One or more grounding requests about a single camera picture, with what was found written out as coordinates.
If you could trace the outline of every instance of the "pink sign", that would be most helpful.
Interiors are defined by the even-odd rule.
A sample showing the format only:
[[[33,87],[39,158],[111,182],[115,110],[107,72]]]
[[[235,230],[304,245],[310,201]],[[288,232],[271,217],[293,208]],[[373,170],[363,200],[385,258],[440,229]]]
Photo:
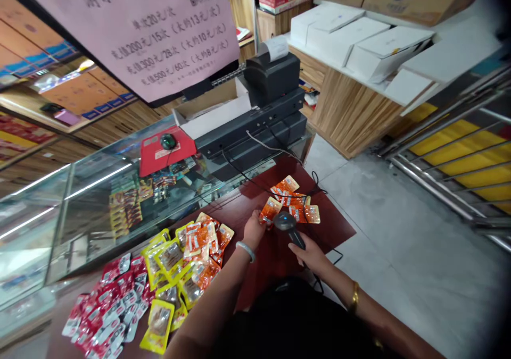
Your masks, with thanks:
[[[115,77],[151,102],[236,60],[229,0],[37,0]]]

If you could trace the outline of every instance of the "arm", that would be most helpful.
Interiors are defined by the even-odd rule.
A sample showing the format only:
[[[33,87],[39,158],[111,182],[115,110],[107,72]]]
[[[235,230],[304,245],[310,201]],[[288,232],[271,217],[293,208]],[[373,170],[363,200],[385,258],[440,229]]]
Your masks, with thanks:
[[[353,299],[353,280],[336,268],[312,239],[303,233],[300,234],[306,245],[305,250],[294,244],[289,244],[289,248],[297,256],[298,262],[301,265],[305,262],[323,282],[334,290],[342,304],[348,308]],[[382,343],[405,358],[443,358],[424,339],[410,330],[362,289],[358,290],[358,296],[356,316],[369,326],[373,335]]]
[[[254,252],[266,228],[265,224],[259,223],[259,213],[258,210],[253,211],[244,230],[243,242]],[[165,359],[208,355],[225,322],[233,315],[249,264],[250,255],[237,248],[173,336]]]

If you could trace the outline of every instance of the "person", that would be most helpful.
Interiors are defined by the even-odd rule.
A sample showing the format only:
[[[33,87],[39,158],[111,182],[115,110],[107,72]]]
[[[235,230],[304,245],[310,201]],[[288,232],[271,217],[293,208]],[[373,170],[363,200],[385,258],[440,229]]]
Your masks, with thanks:
[[[287,278],[261,294],[247,312],[233,315],[244,276],[265,233],[254,210],[244,228],[244,246],[230,259],[172,337],[165,359],[246,357],[443,357],[336,268],[301,233],[305,250],[289,243],[306,265],[335,292],[341,305],[299,278]]]

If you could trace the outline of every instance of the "hand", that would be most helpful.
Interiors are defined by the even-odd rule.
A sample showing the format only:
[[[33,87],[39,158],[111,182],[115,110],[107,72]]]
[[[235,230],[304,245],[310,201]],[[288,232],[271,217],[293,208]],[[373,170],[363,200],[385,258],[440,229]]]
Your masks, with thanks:
[[[260,210],[254,210],[252,215],[245,224],[245,234],[243,243],[245,243],[252,251],[256,251],[261,242],[262,236],[265,234],[266,224],[259,221]]]
[[[288,244],[289,249],[294,252],[300,265],[303,266],[305,262],[307,267],[310,268],[314,274],[321,276],[326,270],[333,266],[333,263],[323,254],[316,242],[307,237],[304,233],[300,233],[300,235],[305,243],[305,250],[302,250],[293,243]]]

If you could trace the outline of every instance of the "person's left hand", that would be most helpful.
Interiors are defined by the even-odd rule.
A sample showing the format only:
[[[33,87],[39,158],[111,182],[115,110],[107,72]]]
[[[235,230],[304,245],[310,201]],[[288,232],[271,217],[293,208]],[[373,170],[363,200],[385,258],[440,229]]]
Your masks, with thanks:
[[[266,223],[259,221],[260,210],[255,209],[245,224],[245,234],[243,243],[245,243],[253,251],[256,251],[261,242],[262,236],[265,234]]]

